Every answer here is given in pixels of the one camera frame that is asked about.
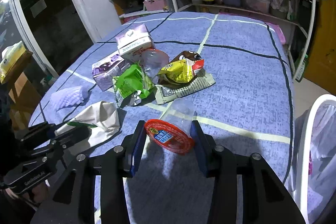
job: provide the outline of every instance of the white chair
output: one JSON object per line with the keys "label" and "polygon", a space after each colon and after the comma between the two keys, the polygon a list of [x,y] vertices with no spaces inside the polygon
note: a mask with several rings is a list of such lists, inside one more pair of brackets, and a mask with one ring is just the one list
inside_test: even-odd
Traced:
{"label": "white chair", "polygon": [[307,213],[307,190],[311,134],[317,110],[322,105],[333,105],[336,107],[336,97],[330,94],[322,95],[316,99],[310,108],[304,121],[297,156],[296,190],[294,193],[294,200],[307,224],[309,224]]}

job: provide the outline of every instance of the red cup lid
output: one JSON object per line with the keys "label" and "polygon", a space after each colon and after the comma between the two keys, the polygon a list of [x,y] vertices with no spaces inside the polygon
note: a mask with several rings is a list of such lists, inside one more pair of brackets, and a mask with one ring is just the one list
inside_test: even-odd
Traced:
{"label": "red cup lid", "polygon": [[194,140],[177,126],[159,119],[150,119],[145,123],[149,137],[163,148],[184,155],[193,146]]}

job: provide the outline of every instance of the wooden cabinet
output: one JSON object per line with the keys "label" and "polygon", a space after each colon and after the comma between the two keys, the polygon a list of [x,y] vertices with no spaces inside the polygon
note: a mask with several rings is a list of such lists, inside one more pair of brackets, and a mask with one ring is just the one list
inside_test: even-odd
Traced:
{"label": "wooden cabinet", "polygon": [[336,95],[336,0],[321,2],[314,44],[303,77]]}

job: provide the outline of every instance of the floor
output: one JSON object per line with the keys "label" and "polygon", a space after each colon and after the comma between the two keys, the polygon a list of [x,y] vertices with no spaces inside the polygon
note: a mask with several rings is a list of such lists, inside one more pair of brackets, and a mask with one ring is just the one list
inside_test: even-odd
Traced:
{"label": "floor", "polygon": [[300,83],[297,81],[294,82],[294,90],[295,118],[301,116],[307,109],[309,109],[318,97],[323,94],[330,94],[328,91],[305,78],[303,78]]}

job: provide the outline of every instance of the blue bedsheet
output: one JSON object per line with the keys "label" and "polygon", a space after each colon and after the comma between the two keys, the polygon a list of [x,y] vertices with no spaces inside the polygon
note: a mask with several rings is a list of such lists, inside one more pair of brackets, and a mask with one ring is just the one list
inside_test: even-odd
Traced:
{"label": "blue bedsheet", "polygon": [[[186,98],[196,105],[203,131],[234,153],[260,153],[285,181],[292,157],[293,96],[291,73],[278,36],[264,22],[241,16],[179,12],[150,15],[130,21],[94,44],[63,73],[33,113],[30,126],[44,121],[60,123],[114,94],[95,86],[78,107],[55,113],[49,102],[56,90],[77,85],[92,88],[93,63],[117,49],[115,35],[146,24],[156,47],[170,59],[183,50],[201,51],[204,68],[216,84]],[[155,100],[124,107],[119,113],[120,133],[95,148],[101,155],[133,133],[139,120],[159,118],[167,104]],[[193,152],[173,154],[147,139],[139,171],[125,180],[131,223],[206,223],[213,179],[203,177]],[[96,180],[95,207],[100,208],[100,178]],[[242,216],[238,213],[238,222]]]}

